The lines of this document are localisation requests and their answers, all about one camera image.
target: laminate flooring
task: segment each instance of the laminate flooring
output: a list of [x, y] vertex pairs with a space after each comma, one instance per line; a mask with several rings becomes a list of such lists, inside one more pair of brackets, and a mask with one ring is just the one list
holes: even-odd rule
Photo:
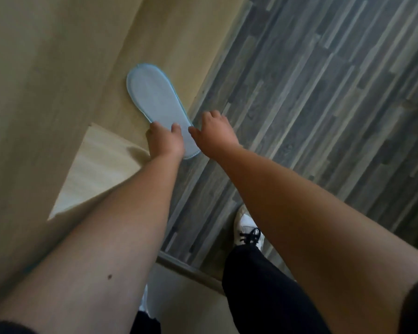
[[[418, 0], [250, 0], [239, 27], [194, 124], [223, 112], [245, 148], [418, 245]], [[221, 279], [241, 204], [215, 162], [184, 161], [161, 250]]]

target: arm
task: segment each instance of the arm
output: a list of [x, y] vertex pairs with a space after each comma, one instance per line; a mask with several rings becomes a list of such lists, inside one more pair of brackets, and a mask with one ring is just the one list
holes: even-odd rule
[[254, 221], [334, 333], [395, 333], [418, 281], [418, 251], [329, 192], [243, 149], [227, 119], [205, 113], [197, 145], [216, 160]]
[[152, 123], [151, 161], [108, 196], [0, 305], [39, 333], [128, 333], [163, 240], [178, 166], [178, 125]]

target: shoe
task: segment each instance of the shoe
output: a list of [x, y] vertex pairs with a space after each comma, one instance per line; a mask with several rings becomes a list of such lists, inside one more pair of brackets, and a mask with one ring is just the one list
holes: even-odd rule
[[265, 236], [258, 229], [254, 220], [251, 218], [245, 205], [242, 205], [235, 216], [234, 221], [234, 244], [254, 244], [262, 251]]
[[144, 288], [143, 298], [141, 299], [141, 304], [138, 308], [139, 311], [147, 313], [150, 316], [149, 311], [147, 310], [147, 285]]

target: slipper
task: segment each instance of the slipper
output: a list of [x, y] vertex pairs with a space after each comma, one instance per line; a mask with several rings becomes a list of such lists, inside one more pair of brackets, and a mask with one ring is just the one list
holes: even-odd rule
[[173, 123], [181, 126], [184, 159], [192, 158], [200, 152], [188, 131], [192, 123], [170, 80], [157, 66], [142, 63], [134, 67], [127, 75], [127, 90], [134, 104], [150, 123], [158, 121], [169, 130]]

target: pant leg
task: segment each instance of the pant leg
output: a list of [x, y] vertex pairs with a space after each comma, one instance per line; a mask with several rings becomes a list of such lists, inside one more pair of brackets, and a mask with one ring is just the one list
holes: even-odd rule
[[228, 255], [222, 284], [240, 334], [330, 333], [301, 287], [252, 244]]
[[138, 311], [130, 334], [161, 334], [161, 325], [158, 320], [151, 319], [147, 313]]

